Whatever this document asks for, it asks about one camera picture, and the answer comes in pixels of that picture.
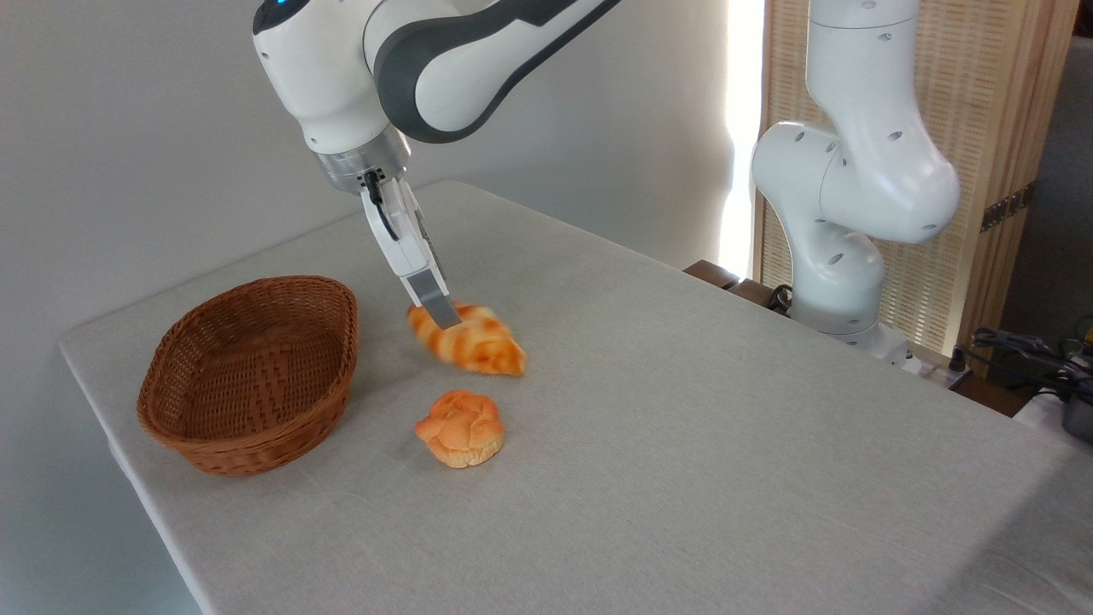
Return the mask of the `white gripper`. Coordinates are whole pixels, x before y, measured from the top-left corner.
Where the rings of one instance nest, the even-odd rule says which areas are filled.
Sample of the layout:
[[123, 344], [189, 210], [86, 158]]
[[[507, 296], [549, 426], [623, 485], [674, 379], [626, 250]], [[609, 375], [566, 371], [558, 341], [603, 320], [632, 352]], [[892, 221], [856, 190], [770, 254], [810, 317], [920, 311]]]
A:
[[454, 307], [440, 262], [424, 230], [424, 214], [418, 198], [401, 179], [364, 176], [360, 192], [371, 233], [395, 275], [406, 277], [406, 289], [415, 307], [440, 330], [462, 322]]

